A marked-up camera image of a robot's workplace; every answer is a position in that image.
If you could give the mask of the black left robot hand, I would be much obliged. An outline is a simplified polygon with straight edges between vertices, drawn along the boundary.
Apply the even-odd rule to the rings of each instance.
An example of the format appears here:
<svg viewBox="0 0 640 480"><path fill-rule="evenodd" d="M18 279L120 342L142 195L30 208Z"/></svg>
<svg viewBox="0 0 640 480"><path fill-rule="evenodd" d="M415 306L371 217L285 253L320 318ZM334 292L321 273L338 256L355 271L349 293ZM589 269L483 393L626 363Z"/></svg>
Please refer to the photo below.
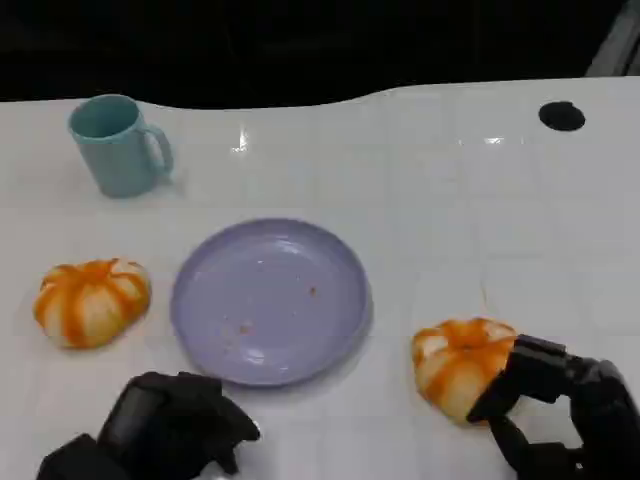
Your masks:
<svg viewBox="0 0 640 480"><path fill-rule="evenodd" d="M129 380L97 443L134 479L195 479L212 463L238 474L235 448L260 438L219 379L151 371Z"/></svg>

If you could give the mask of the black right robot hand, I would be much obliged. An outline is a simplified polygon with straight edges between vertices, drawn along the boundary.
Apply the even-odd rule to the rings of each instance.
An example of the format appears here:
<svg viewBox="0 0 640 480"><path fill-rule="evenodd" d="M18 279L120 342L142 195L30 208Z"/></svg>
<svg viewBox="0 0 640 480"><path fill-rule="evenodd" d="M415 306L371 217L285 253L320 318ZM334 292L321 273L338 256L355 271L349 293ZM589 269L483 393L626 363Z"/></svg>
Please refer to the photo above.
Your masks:
<svg viewBox="0 0 640 480"><path fill-rule="evenodd" d="M567 397L582 445L568 448L559 442L529 442L508 418L522 396L547 404ZM519 479L639 477L639 410L624 377L612 362L571 355L561 344L518 336L506 367L466 420L489 424Z"/></svg>

